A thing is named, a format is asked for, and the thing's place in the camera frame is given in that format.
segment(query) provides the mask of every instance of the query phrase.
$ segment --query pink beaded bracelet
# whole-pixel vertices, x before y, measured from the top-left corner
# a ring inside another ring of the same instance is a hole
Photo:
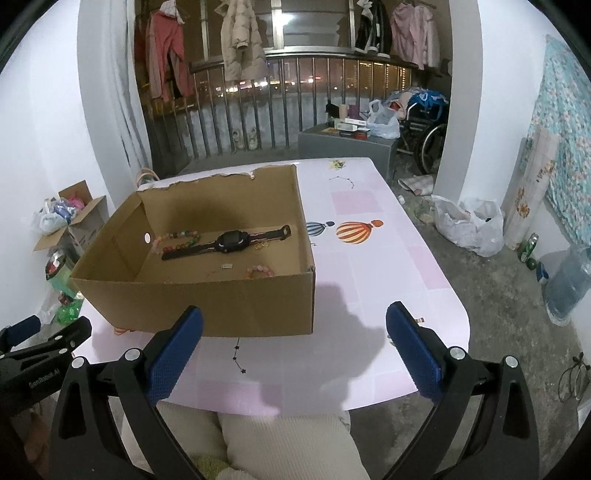
[[[254,267],[246,269],[246,277],[253,278],[254,272],[264,273],[266,277],[272,277],[275,275],[275,272],[273,272],[273,270],[271,270],[269,267],[266,267],[265,265],[255,265]]]

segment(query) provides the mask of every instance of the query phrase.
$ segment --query smartwatch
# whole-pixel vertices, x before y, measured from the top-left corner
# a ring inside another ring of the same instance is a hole
[[[193,247],[179,248],[178,250],[165,252],[162,254],[162,260],[190,257],[192,255],[199,255],[207,252],[220,252],[223,254],[239,252],[251,244],[271,240],[285,240],[290,235],[291,229],[289,225],[284,225],[279,230],[253,234],[241,230],[232,230],[221,234],[217,240],[208,244],[195,245]]]

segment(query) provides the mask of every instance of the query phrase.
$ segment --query pink tablecloth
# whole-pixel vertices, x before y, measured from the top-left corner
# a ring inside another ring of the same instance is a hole
[[[306,221],[324,226],[310,229],[322,230],[310,237],[317,269],[314,333],[242,338],[238,350],[237,339],[203,338],[169,401],[225,413],[300,415],[348,410],[411,393],[416,388],[385,329],[386,309],[396,300],[415,318],[423,317],[423,325],[446,345],[467,349],[466,310],[386,182],[368,158],[341,162],[281,162],[297,165]],[[259,166],[190,174],[155,186]],[[337,236],[339,232],[347,239],[348,227],[339,229],[347,222],[374,226],[365,229],[369,235],[361,228],[354,237],[364,240],[350,244]],[[115,336],[89,302],[81,314],[92,322],[93,334],[76,355],[91,363],[119,358],[151,338],[141,332]]]

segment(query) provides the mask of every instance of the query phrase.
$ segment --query shoe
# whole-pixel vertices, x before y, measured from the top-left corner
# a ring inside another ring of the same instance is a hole
[[[258,138],[256,136],[256,128],[252,127],[250,134],[248,135],[248,149],[256,150],[258,148]]]
[[[240,130],[232,130],[232,141],[234,142],[234,147],[237,150],[244,150],[244,141],[242,139],[242,133]]]

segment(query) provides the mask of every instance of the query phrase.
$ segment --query blue water jug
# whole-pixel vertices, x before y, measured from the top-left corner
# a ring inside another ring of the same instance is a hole
[[[543,292],[552,323],[564,326],[570,312],[591,288],[591,247],[573,245]]]

